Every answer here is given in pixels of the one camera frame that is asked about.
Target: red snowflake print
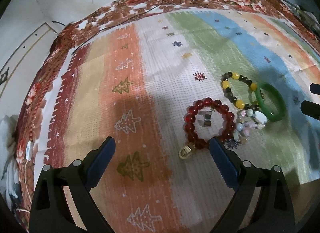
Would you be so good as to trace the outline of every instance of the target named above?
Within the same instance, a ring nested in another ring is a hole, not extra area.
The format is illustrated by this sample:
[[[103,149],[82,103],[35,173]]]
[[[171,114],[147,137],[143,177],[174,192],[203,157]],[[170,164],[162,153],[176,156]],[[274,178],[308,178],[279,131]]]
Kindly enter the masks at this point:
[[[198,81],[204,81],[206,79],[204,74],[201,72],[198,72],[198,71],[196,73],[194,73],[193,75],[195,77],[195,80],[198,80]]]

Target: yellow bead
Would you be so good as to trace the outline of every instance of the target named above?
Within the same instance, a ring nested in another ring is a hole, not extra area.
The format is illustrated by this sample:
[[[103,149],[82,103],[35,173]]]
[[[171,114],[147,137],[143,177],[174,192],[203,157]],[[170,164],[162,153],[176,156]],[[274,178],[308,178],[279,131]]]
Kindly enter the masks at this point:
[[[250,85],[250,88],[251,88],[253,91],[256,91],[256,89],[257,89],[257,84],[256,84],[256,83],[252,83],[252,84]]]
[[[230,87],[229,81],[227,80],[222,81],[222,88],[226,89],[227,87]]]
[[[240,76],[239,73],[236,73],[236,72],[232,73],[232,78],[233,79],[239,79],[239,76]]]
[[[239,109],[243,109],[244,108],[244,103],[242,100],[237,100],[236,101],[236,108],[239,108]]]

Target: red beaded bracelet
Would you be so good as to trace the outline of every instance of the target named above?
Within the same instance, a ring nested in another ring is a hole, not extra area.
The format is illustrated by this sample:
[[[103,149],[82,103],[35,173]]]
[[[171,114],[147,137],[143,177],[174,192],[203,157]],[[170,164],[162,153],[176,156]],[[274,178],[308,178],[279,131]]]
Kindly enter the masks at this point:
[[[218,136],[222,143],[225,143],[227,139],[233,138],[233,132],[236,129],[236,124],[233,122],[235,115],[229,112],[229,107],[227,105],[221,105],[220,100],[212,100],[210,97],[206,99],[198,100],[195,102],[194,106],[187,109],[187,115],[184,117],[186,125],[184,126],[184,131],[188,134],[188,141],[194,143],[197,149],[208,148],[209,141],[198,138],[198,134],[195,132],[194,122],[196,121],[196,115],[200,109],[204,107],[212,107],[216,109],[218,113],[222,114],[223,119],[227,122],[222,135]]]

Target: jade bangle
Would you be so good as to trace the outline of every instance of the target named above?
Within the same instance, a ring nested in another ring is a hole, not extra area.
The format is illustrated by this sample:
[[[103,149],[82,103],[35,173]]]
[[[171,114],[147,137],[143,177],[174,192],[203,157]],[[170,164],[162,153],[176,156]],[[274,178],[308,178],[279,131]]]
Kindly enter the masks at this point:
[[[263,99],[261,97],[260,94],[260,89],[263,89],[265,91],[268,91],[271,95],[273,95],[277,102],[276,102],[276,106],[277,106],[277,110],[278,113],[274,114],[272,113],[269,108],[265,105],[265,103],[263,102]],[[281,94],[279,93],[279,91],[276,90],[276,88],[274,86],[271,86],[268,83],[258,83],[257,84],[257,89],[254,92],[256,94],[256,98],[257,98],[257,102],[258,105],[261,109],[261,112],[265,114],[265,116],[271,121],[271,122],[277,122],[283,119],[285,112],[286,112],[286,105],[285,102],[281,96]]]

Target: orange stripe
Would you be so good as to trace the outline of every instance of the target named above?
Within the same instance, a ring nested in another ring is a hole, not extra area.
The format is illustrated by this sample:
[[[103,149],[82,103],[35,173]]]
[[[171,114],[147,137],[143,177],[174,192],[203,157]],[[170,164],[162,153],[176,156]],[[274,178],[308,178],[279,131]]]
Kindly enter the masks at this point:
[[[166,166],[166,157],[161,152],[159,127],[152,114],[153,102],[145,89],[139,38],[134,24],[115,30],[110,35],[111,49],[110,53],[105,54],[105,76],[100,85],[103,120],[100,135],[102,138],[112,136],[116,140],[116,153],[100,182],[103,183],[100,196],[105,204],[101,212],[115,232],[138,232],[140,229],[129,223],[127,218],[131,213],[135,214],[138,207],[142,212],[148,204],[152,215],[162,217],[162,221],[154,222],[156,231],[170,229],[172,233],[181,232],[180,215],[177,208],[173,208],[170,185],[172,172]],[[128,44],[128,48],[122,47],[125,44]],[[128,68],[116,70],[126,59],[132,59]],[[129,85],[129,93],[112,92],[126,78],[133,82]],[[136,133],[129,131],[126,134],[114,126],[130,109],[133,117],[140,117],[141,121],[135,123]],[[149,167],[142,169],[143,182],[136,176],[132,180],[117,172],[118,165],[124,163],[128,155],[133,158],[136,151],[142,163],[150,162]]]
[[[308,54],[302,48],[300,48],[296,42],[286,37],[275,26],[271,25],[268,21],[266,21],[264,18],[262,18],[259,15],[251,14],[248,21],[250,21],[252,24],[262,29],[263,27],[267,27],[269,29],[268,34],[271,35],[278,42],[282,43],[283,47],[287,51],[290,51],[290,54],[294,56],[300,68],[303,69],[304,72],[310,78],[310,81],[312,83],[319,84],[320,82],[319,69],[317,67],[313,67],[314,63],[309,58]]]

